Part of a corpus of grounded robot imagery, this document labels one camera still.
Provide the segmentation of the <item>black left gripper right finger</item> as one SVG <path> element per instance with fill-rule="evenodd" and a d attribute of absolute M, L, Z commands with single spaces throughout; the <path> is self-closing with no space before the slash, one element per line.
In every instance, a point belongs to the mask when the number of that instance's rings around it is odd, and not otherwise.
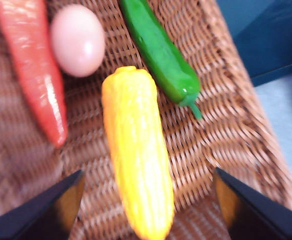
<path fill-rule="evenodd" d="M 292 210 L 218 167 L 213 182 L 231 239 L 292 240 Z"/>

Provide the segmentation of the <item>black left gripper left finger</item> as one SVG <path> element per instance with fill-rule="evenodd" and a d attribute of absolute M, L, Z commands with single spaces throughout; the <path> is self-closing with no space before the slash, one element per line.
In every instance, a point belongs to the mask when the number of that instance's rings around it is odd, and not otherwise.
<path fill-rule="evenodd" d="M 84 172 L 78 170 L 0 216 L 0 240 L 67 240 L 84 186 Z"/>

